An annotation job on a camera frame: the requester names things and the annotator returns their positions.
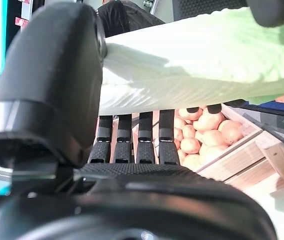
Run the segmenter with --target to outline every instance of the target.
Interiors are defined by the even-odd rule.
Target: wooden crate
[[[224,182],[258,198],[284,188],[284,143],[267,131],[251,141],[263,158]]]
[[[227,148],[220,156],[200,166],[196,172],[203,177],[224,181],[245,191],[277,174],[284,182],[284,143],[248,121],[233,109],[222,105],[226,118],[242,123],[244,138]],[[116,144],[118,120],[113,121],[111,163]],[[132,129],[134,154],[138,146],[138,129]],[[154,152],[157,152],[156,138],[159,134],[159,111],[153,112]]]

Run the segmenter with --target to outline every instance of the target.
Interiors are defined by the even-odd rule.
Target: black plastic housing
[[[88,5],[58,3],[38,10],[15,37],[0,76],[1,167],[34,147],[63,165],[87,162],[102,85],[97,21]]]

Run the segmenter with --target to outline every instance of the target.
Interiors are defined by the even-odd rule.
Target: red sign
[[[25,4],[30,4],[30,0],[19,0],[19,1]]]
[[[20,27],[25,27],[28,23],[28,20],[23,19],[23,18],[19,18],[19,17],[15,17],[15,25],[20,26]]]

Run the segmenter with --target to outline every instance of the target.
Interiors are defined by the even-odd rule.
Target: black jacket
[[[97,12],[106,38],[130,32],[128,16],[121,1],[110,1],[99,7]]]

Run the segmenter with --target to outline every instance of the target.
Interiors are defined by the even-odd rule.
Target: person
[[[129,0],[103,0],[96,11],[102,20],[105,37],[165,24]]]

